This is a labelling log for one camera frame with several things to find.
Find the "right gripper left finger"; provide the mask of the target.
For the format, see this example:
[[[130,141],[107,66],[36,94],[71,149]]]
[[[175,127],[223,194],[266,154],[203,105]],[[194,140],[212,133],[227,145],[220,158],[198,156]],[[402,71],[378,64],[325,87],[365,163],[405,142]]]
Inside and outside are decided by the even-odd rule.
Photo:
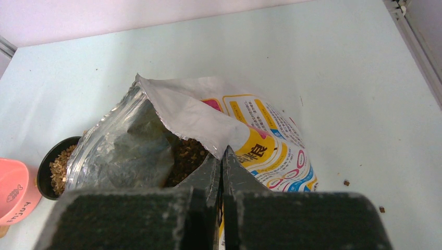
[[[36,249],[217,249],[221,162],[176,187],[75,190],[55,204]]]

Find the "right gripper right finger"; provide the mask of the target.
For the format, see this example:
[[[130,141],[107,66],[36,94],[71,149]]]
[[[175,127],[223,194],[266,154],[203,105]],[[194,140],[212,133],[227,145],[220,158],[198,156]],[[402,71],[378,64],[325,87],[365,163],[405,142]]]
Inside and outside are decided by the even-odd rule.
[[[222,158],[226,249],[392,249],[372,202],[355,192],[273,192]]]

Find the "cat food bag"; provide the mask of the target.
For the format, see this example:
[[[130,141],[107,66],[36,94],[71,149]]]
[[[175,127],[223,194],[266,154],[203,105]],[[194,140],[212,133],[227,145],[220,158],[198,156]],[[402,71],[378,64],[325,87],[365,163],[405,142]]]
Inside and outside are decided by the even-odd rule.
[[[79,140],[67,164],[75,190],[173,188],[208,156],[230,147],[273,192],[310,192],[318,182],[299,131],[260,94],[218,78],[137,76],[121,101]]]

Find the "black pet bowl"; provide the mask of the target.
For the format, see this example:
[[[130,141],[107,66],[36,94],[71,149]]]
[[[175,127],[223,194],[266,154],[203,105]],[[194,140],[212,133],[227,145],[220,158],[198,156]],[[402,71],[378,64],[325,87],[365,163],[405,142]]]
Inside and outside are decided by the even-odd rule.
[[[43,158],[36,178],[36,184],[43,197],[57,200],[65,190],[67,161],[76,148],[80,136],[62,140],[53,146]]]

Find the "kibble in black bowl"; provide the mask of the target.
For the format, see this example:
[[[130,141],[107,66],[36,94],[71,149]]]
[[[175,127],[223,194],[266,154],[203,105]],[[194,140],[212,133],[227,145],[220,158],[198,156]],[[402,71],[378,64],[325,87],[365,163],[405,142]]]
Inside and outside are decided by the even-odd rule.
[[[61,196],[65,190],[67,163],[76,147],[77,145],[69,146],[58,154],[55,160],[49,164],[51,171],[51,186],[57,196]]]

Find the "pink cat bowl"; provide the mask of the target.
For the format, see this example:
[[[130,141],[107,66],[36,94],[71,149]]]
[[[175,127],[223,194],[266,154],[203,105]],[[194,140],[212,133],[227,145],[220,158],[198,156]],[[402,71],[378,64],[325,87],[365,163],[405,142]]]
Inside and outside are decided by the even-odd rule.
[[[36,174],[18,160],[1,158],[1,226],[22,221],[36,208],[42,198]]]

